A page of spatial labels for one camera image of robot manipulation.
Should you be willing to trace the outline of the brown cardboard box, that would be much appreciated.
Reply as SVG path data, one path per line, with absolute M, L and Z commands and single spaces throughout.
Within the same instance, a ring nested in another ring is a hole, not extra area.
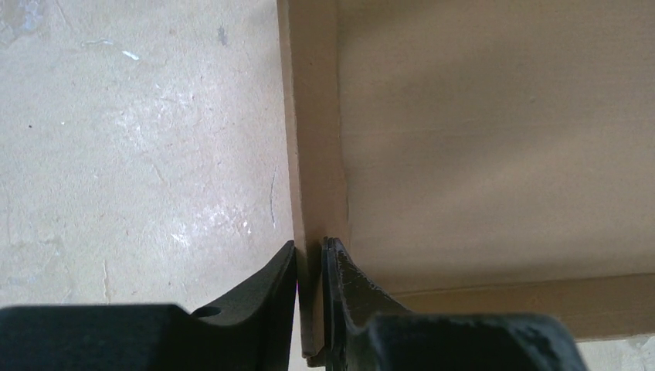
M 654 368 L 652 1 L 280 1 L 301 348 L 321 242 L 418 312 L 544 313 Z

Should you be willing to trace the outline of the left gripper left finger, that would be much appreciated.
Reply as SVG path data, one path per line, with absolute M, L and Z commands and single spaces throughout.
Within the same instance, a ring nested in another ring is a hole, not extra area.
M 259 271 L 192 312 L 174 304 L 1 310 L 3 370 L 285 370 L 297 288 L 286 243 Z

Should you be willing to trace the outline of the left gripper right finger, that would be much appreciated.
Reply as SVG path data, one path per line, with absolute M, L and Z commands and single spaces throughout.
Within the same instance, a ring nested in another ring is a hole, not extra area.
M 328 370 L 585 370 L 573 337 L 547 315 L 420 314 L 353 262 L 338 239 L 322 246 Z

